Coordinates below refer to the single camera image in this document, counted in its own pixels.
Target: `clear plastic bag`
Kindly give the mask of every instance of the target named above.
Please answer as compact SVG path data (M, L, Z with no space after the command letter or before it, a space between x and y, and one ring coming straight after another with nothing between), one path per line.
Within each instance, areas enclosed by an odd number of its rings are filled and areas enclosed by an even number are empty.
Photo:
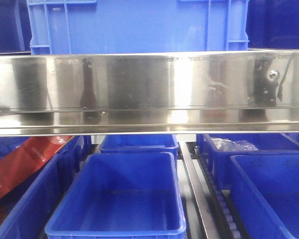
M252 143L246 140L231 141L227 138L211 138L216 148L221 151L256 151Z

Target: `screw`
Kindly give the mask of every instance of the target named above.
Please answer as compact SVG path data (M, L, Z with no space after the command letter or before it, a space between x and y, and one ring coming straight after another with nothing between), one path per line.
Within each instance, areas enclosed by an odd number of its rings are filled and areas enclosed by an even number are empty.
M279 72L278 72L278 71L275 71L275 70L272 70L272 71L269 73L269 77L270 77L271 79L276 78L278 75L279 75Z

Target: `red package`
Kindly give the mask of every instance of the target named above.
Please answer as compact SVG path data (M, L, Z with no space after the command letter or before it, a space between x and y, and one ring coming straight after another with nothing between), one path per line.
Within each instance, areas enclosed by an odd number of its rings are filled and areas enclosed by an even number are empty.
M0 160L0 198L39 170L73 136L31 137Z

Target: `shelf rack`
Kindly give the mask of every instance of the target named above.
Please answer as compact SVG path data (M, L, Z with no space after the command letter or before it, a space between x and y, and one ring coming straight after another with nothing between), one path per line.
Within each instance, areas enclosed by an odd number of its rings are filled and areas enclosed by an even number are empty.
M0 136L292 131L299 50L0 56ZM187 238L248 238L189 146Z

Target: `stainless steel beam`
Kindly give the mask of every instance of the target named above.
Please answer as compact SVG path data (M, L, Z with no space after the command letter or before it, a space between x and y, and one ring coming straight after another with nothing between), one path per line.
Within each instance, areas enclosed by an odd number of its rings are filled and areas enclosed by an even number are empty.
M299 131L299 50L0 56L0 135Z

